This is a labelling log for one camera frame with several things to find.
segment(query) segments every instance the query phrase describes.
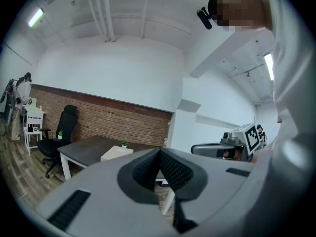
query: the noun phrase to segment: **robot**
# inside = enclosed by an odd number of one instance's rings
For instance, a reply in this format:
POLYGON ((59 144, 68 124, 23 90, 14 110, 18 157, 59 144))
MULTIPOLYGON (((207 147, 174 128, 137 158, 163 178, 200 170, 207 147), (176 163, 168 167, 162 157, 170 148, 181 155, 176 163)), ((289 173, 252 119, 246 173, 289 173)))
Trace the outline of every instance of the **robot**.
POLYGON ((191 153, 213 158, 223 158, 223 152, 227 150, 232 159, 236 148, 242 153, 241 161, 251 161, 253 153, 259 147, 260 140, 255 124, 245 124, 230 132, 225 132, 220 143, 207 143, 193 145, 191 153))
POLYGON ((249 124, 224 133, 220 143, 193 146, 193 154, 154 148, 102 161, 67 180, 35 212, 20 206, 47 236, 267 236, 308 189, 315 145, 298 136, 251 163, 257 139, 249 124), (234 147, 243 148, 241 161, 216 156, 234 147), (175 193, 173 225, 154 194, 159 170, 175 193))
POLYGON ((5 103, 5 108, 4 108, 5 131, 4 131, 3 136, 7 134, 7 130, 8 130, 8 127, 9 127, 9 124, 11 122, 11 118, 14 112, 14 105, 15 105, 15 97, 14 97, 14 90, 13 90, 14 82, 17 82, 17 80, 11 79, 9 81, 0 99, 0 104, 1 104, 6 98, 6 103, 5 103))

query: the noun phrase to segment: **fluorescent light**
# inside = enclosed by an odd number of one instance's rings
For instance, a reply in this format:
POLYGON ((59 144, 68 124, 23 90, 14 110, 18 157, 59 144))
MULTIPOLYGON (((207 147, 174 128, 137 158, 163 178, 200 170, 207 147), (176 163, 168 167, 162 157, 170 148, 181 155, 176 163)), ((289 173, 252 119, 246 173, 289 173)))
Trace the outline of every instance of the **fluorescent light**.
POLYGON ((29 27, 32 27, 42 15, 43 15, 43 11, 39 9, 29 21, 29 27))
POLYGON ((270 79, 274 80, 274 75, 273 75, 273 60, 272 60, 272 55, 270 53, 266 54, 265 56, 265 60, 266 60, 266 64, 269 70, 269 74, 270 74, 270 79))

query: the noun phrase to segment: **office chair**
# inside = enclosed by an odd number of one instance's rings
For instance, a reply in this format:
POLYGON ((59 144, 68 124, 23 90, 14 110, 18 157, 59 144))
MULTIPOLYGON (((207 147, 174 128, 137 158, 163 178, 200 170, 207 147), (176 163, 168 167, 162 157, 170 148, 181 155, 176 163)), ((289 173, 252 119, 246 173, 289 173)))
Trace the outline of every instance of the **office chair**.
POLYGON ((49 172, 55 165, 61 165, 60 153, 58 148, 71 143, 70 136, 77 123, 78 117, 76 116, 77 107, 73 105, 66 105, 64 111, 60 115, 59 123, 56 129, 56 138, 49 139, 48 132, 51 131, 48 128, 41 128, 40 131, 45 132, 45 139, 38 141, 37 145, 41 153, 49 158, 43 158, 42 164, 45 161, 52 161, 51 167, 47 170, 45 177, 49 178, 49 172), (61 140, 57 139, 59 131, 63 131, 63 137, 61 140))

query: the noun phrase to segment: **desk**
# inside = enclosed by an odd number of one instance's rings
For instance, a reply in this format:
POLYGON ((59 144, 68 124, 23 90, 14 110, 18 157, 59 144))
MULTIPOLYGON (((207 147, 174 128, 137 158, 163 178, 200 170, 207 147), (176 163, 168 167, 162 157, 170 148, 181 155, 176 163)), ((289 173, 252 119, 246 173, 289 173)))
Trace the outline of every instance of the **desk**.
MULTIPOLYGON (((60 159, 63 166, 65 179, 71 178, 68 161, 71 161, 81 167, 88 167, 101 162, 101 156, 104 155, 113 146, 120 146, 120 141, 102 136, 93 136, 88 139, 80 140, 69 145, 58 148, 60 159)), ((128 143, 128 147, 134 152, 154 148, 155 146, 143 145, 138 143, 128 143)), ((156 181, 165 181, 161 171, 159 171, 156 181)), ((170 190, 167 200, 163 206, 162 213, 165 215, 173 201, 174 193, 170 190)))

